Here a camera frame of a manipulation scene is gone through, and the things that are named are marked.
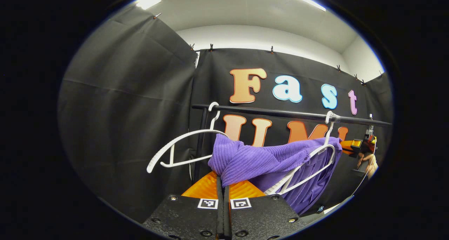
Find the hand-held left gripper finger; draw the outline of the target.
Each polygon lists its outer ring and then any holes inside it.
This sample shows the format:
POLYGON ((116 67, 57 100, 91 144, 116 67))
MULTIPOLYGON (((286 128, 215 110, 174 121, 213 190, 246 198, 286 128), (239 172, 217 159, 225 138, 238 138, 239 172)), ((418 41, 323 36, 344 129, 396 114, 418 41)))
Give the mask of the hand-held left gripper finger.
POLYGON ((225 229, 231 240, 287 238, 307 226, 281 195, 266 195, 247 180, 224 192, 225 229))
POLYGON ((220 178, 210 172, 181 195, 168 195, 143 226, 168 239, 218 240, 223 233, 220 178))

